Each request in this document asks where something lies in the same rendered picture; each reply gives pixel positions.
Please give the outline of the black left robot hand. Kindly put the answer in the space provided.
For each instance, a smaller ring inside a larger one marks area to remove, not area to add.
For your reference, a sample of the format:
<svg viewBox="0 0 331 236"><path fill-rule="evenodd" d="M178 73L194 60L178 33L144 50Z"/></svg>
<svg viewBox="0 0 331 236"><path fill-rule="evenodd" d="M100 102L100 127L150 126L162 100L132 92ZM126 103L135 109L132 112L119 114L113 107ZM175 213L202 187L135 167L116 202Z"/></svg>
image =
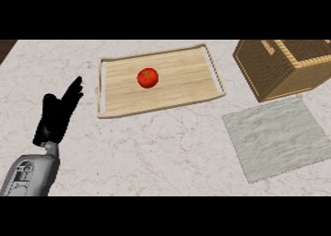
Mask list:
<svg viewBox="0 0 331 236"><path fill-rule="evenodd" d="M48 141L57 144L63 141L82 96L82 77L76 78L61 98L51 93L44 95L42 119L33 137L36 146Z"/></svg>

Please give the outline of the brown wicker basket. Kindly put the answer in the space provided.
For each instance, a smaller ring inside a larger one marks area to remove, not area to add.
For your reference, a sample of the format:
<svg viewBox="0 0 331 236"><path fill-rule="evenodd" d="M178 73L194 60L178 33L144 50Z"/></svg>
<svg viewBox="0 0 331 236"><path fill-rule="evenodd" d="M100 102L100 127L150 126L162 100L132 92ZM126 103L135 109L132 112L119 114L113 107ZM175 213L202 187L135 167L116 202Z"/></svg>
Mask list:
<svg viewBox="0 0 331 236"><path fill-rule="evenodd" d="M310 91L331 78L331 40L240 40L234 58L259 102Z"/></svg>

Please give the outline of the pale wooden tray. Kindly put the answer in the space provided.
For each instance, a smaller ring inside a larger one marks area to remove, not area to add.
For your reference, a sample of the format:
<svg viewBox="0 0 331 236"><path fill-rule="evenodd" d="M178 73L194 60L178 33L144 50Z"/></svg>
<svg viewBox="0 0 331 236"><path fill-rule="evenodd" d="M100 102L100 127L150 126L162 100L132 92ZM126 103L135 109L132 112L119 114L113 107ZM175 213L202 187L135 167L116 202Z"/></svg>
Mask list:
<svg viewBox="0 0 331 236"><path fill-rule="evenodd" d="M153 68L159 82L143 88L138 74ZM97 117L112 119L215 100L225 96L209 47L131 56L103 57L98 62Z"/></svg>

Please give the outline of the grey cloth placemat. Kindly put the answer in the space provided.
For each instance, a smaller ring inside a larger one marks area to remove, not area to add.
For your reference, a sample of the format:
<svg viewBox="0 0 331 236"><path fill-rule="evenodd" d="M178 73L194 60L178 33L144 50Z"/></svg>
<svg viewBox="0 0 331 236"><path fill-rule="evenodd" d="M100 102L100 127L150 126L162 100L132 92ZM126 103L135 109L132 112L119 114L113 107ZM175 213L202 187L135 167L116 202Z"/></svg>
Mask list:
<svg viewBox="0 0 331 236"><path fill-rule="evenodd" d="M301 98L222 116L249 183L331 159L331 141Z"/></svg>

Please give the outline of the red tomato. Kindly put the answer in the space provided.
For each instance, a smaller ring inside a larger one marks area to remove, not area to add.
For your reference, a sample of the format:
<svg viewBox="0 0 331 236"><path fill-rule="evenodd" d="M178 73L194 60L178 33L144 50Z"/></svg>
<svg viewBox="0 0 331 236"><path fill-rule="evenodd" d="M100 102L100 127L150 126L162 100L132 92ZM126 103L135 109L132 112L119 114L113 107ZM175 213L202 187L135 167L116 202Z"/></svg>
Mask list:
<svg viewBox="0 0 331 236"><path fill-rule="evenodd" d="M137 76L138 83L144 89L153 88L159 83L159 73L153 68L141 70Z"/></svg>

